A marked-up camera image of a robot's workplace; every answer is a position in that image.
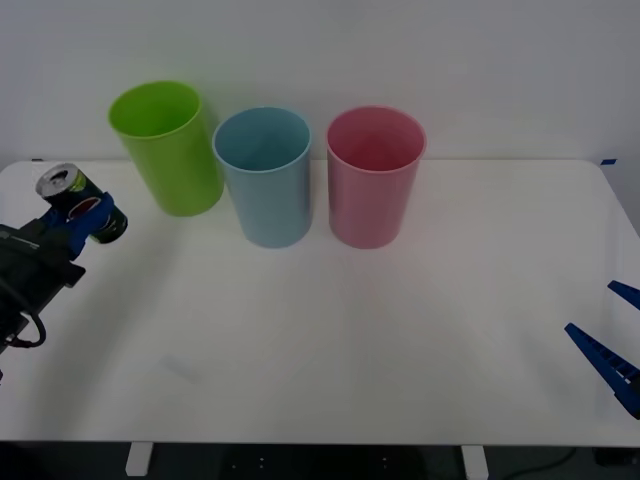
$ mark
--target table leg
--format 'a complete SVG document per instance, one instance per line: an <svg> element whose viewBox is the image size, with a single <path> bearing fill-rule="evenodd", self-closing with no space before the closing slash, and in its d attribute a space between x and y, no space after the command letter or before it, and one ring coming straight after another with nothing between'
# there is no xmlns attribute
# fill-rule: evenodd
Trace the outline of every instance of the table leg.
<svg viewBox="0 0 640 480"><path fill-rule="evenodd" d="M153 442L131 442L125 471L129 477L145 477L149 471L149 460Z"/></svg>
<svg viewBox="0 0 640 480"><path fill-rule="evenodd" d="M481 445L463 445L462 460L467 480L488 480L489 467Z"/></svg>

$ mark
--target white wall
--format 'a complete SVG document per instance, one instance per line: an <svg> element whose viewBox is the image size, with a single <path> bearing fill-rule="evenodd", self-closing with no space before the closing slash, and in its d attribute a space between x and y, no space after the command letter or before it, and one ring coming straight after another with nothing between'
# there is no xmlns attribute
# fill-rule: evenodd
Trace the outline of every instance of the white wall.
<svg viewBox="0 0 640 480"><path fill-rule="evenodd" d="M122 156L108 106L159 78L221 117L293 107L315 156L339 111L387 103L431 157L618 157L636 198L640 0L5 0L0 158Z"/></svg>

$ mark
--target blue cup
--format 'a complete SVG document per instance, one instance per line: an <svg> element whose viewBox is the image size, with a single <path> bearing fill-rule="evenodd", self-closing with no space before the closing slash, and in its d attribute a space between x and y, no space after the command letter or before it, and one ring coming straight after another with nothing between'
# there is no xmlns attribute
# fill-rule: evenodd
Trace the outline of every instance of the blue cup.
<svg viewBox="0 0 640 480"><path fill-rule="evenodd" d="M310 146L307 123L282 108L245 110L216 129L213 151L250 242L286 247L309 230Z"/></svg>

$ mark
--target can lid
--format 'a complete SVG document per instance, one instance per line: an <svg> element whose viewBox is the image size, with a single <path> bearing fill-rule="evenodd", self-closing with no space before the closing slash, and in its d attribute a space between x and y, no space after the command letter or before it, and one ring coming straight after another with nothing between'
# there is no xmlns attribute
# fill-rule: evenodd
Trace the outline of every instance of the can lid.
<svg viewBox="0 0 640 480"><path fill-rule="evenodd" d="M80 170L72 163L61 163L50 168L36 183L36 192L42 198L53 197L71 187Z"/></svg>

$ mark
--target cup rim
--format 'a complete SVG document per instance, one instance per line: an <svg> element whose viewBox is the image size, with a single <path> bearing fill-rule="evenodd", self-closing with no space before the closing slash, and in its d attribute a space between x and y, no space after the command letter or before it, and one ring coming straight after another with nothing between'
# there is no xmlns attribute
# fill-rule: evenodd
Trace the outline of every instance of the cup rim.
<svg viewBox="0 0 640 480"><path fill-rule="evenodd" d="M422 150L416 156L416 158L411 160L405 166L394 168L392 170L367 170L365 168L359 168L359 167L356 167L354 165L351 165L350 163L345 162L342 158L340 158L338 155L336 155L336 153L331 148L331 144L329 143L329 130L331 130L331 127L333 126L333 124L337 120L339 120L340 118L342 118L345 115L348 115L348 114L350 114L352 112L355 112L357 110L363 110L365 108L378 108L380 110L388 110L388 111L400 114L403 117L409 119L412 123L414 123L418 127L418 129L420 130L420 133L422 134L422 138L424 139L424 141L422 142ZM333 120L331 120L331 122L329 122L329 127L327 128L327 131L325 133L325 140L327 142L327 150L331 154L331 157L333 159L335 159L336 161L338 161L342 165L344 165L346 167L349 167L352 170L355 170L355 171L361 172L361 173L370 174L370 175L388 175L388 174L391 174L391 173L398 173L398 172L401 172L403 170L411 168L414 163L419 162L422 159L422 156L424 155L424 152L426 152L426 150L427 150L427 144L429 143L429 139L427 137L427 132L425 131L425 129L422 126L422 124L418 120L416 120L415 117L413 117L412 115L409 115L407 112L404 112L404 111L400 110L399 108L389 107L388 105L377 105L377 104L375 104L375 105L360 105L358 107L350 108L349 110L345 110L345 111L341 112L338 116L336 116Z"/></svg>
<svg viewBox="0 0 640 480"><path fill-rule="evenodd" d="M190 90L191 93L193 93L196 96L196 99L198 100L198 106L196 108L195 113L191 116L191 118L189 118L189 120L187 120L186 122L184 122L182 125L180 125L178 128L175 128L173 130L170 130L168 132L165 133L161 133L159 135L151 135L151 136L147 136L147 135L131 135L129 133L125 133L123 132L120 128L116 127L113 124L113 121L111 119L111 115L113 113L113 110L116 106L117 103L119 103L123 97L125 95L129 95L132 92L135 92L136 90L142 90L143 88L149 87L151 85L157 85L157 84L173 84L173 85L178 85L182 88L186 88L187 90ZM184 83L184 82L178 82L177 80L154 80L153 82L146 82L146 83L142 83L140 85L137 85L135 87L130 88L129 90L125 90L124 92L122 92L111 104L111 106L109 107L109 112L107 113L107 119L109 120L109 125L111 125L111 128L117 132L118 135L120 135L121 137L125 137L125 138L131 138L133 140L157 140L159 138L163 138L163 137L168 137L169 135L173 135L176 132L179 132L180 130L183 130L185 128L187 128L189 125L191 125L195 119L200 115L200 112L202 111L202 98L200 97L200 94L198 93L198 91L192 87L191 85L189 85L188 83Z"/></svg>
<svg viewBox="0 0 640 480"><path fill-rule="evenodd" d="M261 109L281 110L283 112L287 112L287 113L290 113L292 115L295 115L300 120L302 120L302 123L304 123L304 126L307 128L307 132L309 134L309 140L307 141L307 146L304 148L304 150L302 151L302 153L300 155L298 155L296 158L294 158L290 162L285 163L284 165L281 165L281 166L276 167L276 168L271 168L269 170L247 170L247 169L244 169L244 168L236 167L235 165L231 165L229 162L224 160L222 158L222 156L220 156L220 154L218 153L218 149L216 148L216 137L218 136L218 133L220 132L220 129L222 128L222 126L225 123L227 123L228 121L232 120L233 118L235 118L235 117L237 117L239 115L242 115L243 113L250 112L252 110L261 110ZM213 153L214 153L215 157L225 167L229 167L230 169L235 170L237 172L249 173L249 174L255 174L255 175L262 175L264 173L277 172L277 171L282 170L284 168L290 167L291 165L293 165L295 163L298 163L301 159L303 159L309 153L309 149L311 148L312 139L313 139L313 133L311 132L311 128L309 127L309 123L298 112L296 112L294 110L291 110L289 108L274 107L274 106L270 106L270 105L260 105L258 107L251 107L251 108L246 108L244 110L241 110L241 111L239 111L237 113L234 113L229 118L225 119L223 122L220 122L220 125L218 125L216 127L216 130L213 132L213 136L211 137L211 147L213 148Z"/></svg>

